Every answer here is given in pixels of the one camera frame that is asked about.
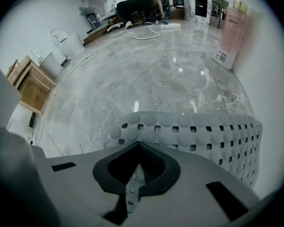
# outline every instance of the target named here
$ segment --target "white toilet tank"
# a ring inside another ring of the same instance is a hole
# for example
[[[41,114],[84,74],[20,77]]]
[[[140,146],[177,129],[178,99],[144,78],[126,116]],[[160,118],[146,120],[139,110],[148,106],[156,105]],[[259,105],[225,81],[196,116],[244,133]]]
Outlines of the white toilet tank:
[[[68,39],[61,43],[62,53],[68,57],[73,57],[84,49],[80,37],[77,34],[73,34]]]
[[[80,37],[77,34],[68,36],[66,32],[58,31],[53,29],[51,31],[51,37],[55,44],[58,45],[60,51],[66,55],[68,58],[73,57],[79,53],[84,46],[80,40]]]

